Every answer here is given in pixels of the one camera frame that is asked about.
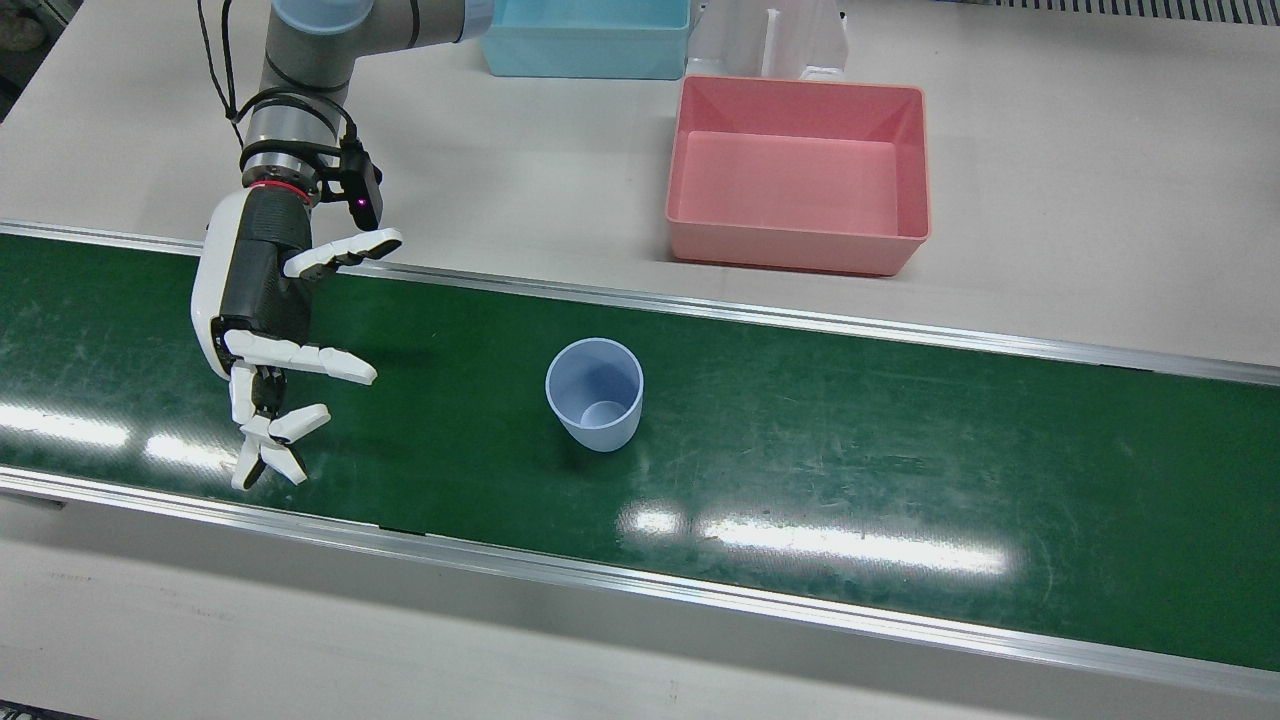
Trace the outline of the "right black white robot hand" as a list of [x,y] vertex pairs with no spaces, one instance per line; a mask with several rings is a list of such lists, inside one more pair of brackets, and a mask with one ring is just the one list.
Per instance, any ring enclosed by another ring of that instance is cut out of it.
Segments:
[[228,386],[230,419],[243,437],[230,475],[236,488],[251,488],[266,470],[293,484],[307,477],[294,445],[332,415],[323,404],[285,410],[288,372],[375,382],[370,363],[310,342],[314,288],[339,268],[387,256],[402,241],[388,228],[317,245],[308,199],[280,181],[252,183],[216,205],[189,316],[204,356]]

